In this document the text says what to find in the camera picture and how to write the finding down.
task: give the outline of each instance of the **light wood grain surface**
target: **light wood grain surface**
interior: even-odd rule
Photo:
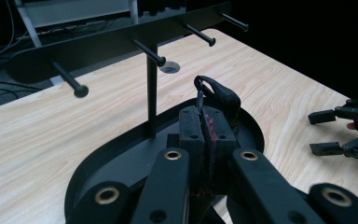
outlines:
[[[347,97],[227,35],[204,33],[215,46],[191,35],[158,49],[181,66],[176,74],[158,72],[158,113],[196,97],[195,76],[212,77],[240,96],[263,131],[266,157],[290,184],[308,192],[329,182],[358,196],[358,161],[315,157],[309,147],[358,137],[347,120],[310,125],[307,118]],[[89,86],[83,99],[62,84],[0,106],[0,223],[64,223],[65,191],[78,164],[147,120],[144,54],[77,80]],[[218,209],[229,222],[224,206]]]

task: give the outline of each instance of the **black loop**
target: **black loop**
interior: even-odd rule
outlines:
[[[208,83],[212,91],[205,85],[200,85],[201,81]],[[231,89],[221,85],[214,79],[205,76],[197,76],[194,79],[194,85],[197,90],[202,90],[204,95],[215,99],[224,109],[226,120],[232,129],[238,125],[238,115],[241,108],[241,98]]]

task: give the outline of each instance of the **dark background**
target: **dark background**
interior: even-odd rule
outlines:
[[[193,9],[221,1],[189,1]],[[358,0],[233,0],[244,33],[218,29],[348,97],[358,98]]]

